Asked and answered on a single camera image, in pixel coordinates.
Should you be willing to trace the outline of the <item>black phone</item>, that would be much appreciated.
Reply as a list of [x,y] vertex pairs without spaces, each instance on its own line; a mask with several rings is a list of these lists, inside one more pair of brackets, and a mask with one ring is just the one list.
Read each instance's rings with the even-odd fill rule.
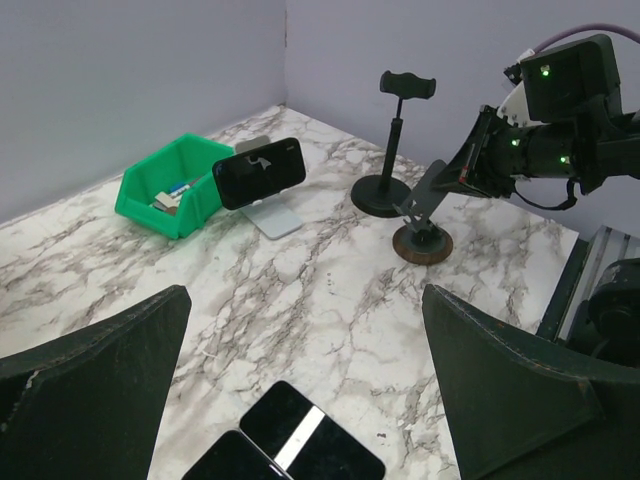
[[238,430],[225,432],[183,480],[285,480],[289,476]]

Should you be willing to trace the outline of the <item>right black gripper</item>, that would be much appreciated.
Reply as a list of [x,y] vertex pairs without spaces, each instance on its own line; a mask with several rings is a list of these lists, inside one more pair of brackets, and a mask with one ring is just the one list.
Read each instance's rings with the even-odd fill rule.
[[509,198],[517,176],[524,175],[530,128],[511,125],[488,105],[480,108],[467,139],[431,181],[437,192],[479,198]]

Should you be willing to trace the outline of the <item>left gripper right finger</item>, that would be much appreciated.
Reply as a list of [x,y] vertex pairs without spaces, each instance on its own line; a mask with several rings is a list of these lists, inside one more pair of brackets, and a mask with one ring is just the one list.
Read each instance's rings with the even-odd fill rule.
[[422,311],[462,478],[638,478],[637,369],[530,334],[437,285]]

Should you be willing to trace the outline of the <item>round wooden base stand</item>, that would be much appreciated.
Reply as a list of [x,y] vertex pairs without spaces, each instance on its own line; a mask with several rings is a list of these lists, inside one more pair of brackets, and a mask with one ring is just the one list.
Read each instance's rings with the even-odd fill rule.
[[453,250],[450,234],[430,219],[446,197],[445,192],[433,190],[431,182],[446,166],[442,160],[434,161],[405,201],[394,206],[404,225],[394,233],[392,246],[396,254],[409,263],[435,265],[445,261]]

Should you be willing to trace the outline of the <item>silver phone stand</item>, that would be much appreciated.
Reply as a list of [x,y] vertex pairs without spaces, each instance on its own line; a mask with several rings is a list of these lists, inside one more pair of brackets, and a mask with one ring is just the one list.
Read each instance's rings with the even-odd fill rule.
[[[273,142],[276,141],[271,141],[268,136],[256,137],[238,143],[235,153],[246,152]],[[302,226],[300,218],[286,207],[281,199],[284,191],[240,208],[242,213],[270,240],[280,239]]]

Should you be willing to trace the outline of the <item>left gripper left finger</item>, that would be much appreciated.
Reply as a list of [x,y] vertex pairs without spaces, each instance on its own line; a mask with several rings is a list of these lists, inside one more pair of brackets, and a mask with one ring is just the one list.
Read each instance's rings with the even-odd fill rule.
[[191,305],[173,285],[2,358],[2,478],[146,478]]

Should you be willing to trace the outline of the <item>black phone stand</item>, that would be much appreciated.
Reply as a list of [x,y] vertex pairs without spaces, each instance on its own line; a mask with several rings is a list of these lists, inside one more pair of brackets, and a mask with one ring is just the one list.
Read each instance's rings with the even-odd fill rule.
[[382,93],[397,99],[396,114],[391,121],[382,172],[360,178],[352,186],[350,198],[360,211],[378,218],[396,218],[395,207],[409,196],[411,189],[403,181],[393,177],[393,169],[403,127],[401,112],[405,100],[429,100],[435,95],[435,79],[421,78],[414,73],[392,73],[385,71],[380,78]]

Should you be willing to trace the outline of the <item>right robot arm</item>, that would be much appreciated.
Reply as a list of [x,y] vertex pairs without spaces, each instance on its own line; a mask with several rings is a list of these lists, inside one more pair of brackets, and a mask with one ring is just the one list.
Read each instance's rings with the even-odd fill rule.
[[432,190],[509,198],[520,177],[566,180],[572,208],[609,177],[639,176],[639,115],[623,113],[612,41],[596,34],[521,63],[530,125],[485,105],[465,143],[431,181]]

